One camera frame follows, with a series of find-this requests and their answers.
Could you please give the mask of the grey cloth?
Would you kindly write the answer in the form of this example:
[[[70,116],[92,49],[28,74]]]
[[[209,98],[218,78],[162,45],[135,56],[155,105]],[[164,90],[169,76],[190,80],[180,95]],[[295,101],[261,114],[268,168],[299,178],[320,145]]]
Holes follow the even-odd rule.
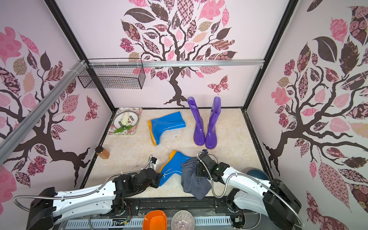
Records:
[[[205,177],[196,175],[198,161],[196,158],[190,158],[182,163],[181,185],[185,193],[192,194],[198,200],[201,200],[211,190],[211,183]]]

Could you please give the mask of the purple boot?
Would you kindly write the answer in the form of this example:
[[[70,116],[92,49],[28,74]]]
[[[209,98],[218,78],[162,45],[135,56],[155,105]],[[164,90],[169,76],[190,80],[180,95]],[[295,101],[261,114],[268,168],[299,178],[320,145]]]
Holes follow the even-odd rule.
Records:
[[[215,97],[210,112],[208,133],[206,135],[205,145],[208,149],[214,149],[217,146],[218,139],[216,134],[216,123],[221,113],[221,99]]]
[[[205,133],[203,128],[203,119],[200,115],[199,109],[196,105],[196,101],[193,97],[188,97],[188,106],[193,114],[195,120],[194,142],[198,146],[205,144]]]

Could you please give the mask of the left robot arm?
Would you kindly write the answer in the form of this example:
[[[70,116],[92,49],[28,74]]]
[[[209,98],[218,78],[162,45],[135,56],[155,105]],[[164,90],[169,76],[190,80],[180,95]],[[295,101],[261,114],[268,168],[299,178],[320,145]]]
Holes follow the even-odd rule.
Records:
[[[47,188],[31,202],[26,228],[49,230],[63,221],[89,215],[121,216],[127,207],[125,198],[158,188],[162,174],[152,168],[138,174],[124,174],[107,182],[69,192]]]

